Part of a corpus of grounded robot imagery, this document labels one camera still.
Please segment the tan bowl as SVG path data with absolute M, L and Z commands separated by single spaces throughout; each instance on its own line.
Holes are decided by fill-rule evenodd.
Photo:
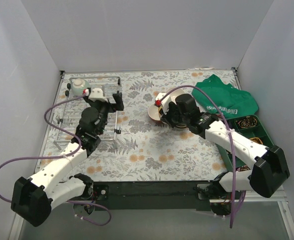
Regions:
M 172 102 L 174 102 L 176 104 L 176 97 L 180 96 L 180 95 L 183 95 L 185 94 L 184 90 L 179 88 L 179 89 L 176 89 L 174 91 L 172 91 L 168 96 L 167 98 L 170 98 L 170 100 Z

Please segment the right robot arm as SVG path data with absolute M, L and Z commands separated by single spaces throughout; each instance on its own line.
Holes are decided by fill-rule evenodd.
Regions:
M 174 100 L 167 93 L 155 98 L 159 118 L 172 128 L 187 127 L 190 132 L 224 148 L 247 166 L 246 171 L 219 174 L 201 192 L 224 199 L 236 191 L 255 191 L 270 198 L 290 177 L 285 153 L 279 146 L 258 144 L 234 131 L 215 114 L 200 111 L 194 98 L 184 93 Z

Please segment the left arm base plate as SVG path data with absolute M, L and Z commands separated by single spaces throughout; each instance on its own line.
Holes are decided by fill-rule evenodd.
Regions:
M 109 186 L 107 184 L 95 184 L 93 186 L 91 200 L 106 201 L 109 197 Z

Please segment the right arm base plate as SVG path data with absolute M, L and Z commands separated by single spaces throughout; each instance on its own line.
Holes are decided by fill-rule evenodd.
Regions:
M 219 184 L 198 184 L 196 191 L 203 197 L 209 199 L 229 199 L 231 193 L 225 191 Z

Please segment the pale green bowl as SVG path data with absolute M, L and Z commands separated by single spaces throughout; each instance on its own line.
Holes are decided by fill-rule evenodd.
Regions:
M 82 96 L 83 91 L 90 87 L 88 81 L 82 78 L 76 78 L 70 80 L 70 89 L 74 96 Z

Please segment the beige bowl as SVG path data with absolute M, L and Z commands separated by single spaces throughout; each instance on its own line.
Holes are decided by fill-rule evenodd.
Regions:
M 185 128 L 187 128 L 187 126 L 184 125 L 184 124 L 175 124 L 175 125 L 174 125 L 174 128 L 185 129 Z

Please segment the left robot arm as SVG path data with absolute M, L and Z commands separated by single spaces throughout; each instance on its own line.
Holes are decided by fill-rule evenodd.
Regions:
M 73 168 L 86 160 L 101 142 L 108 115 L 123 111 L 122 93 L 113 93 L 114 102 L 98 88 L 84 91 L 85 108 L 70 143 L 58 158 L 29 178 L 20 177 L 14 184 L 11 209 L 34 227 L 40 226 L 51 211 L 62 203 L 80 197 L 88 200 L 94 193 L 94 182 L 82 173 L 61 182 Z

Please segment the red patterned bowl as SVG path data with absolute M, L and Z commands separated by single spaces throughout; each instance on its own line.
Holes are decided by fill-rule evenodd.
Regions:
M 148 116 L 149 118 L 156 124 L 162 124 L 163 122 L 160 119 L 160 115 L 159 115 L 159 108 L 152 104 L 149 108 L 148 108 Z

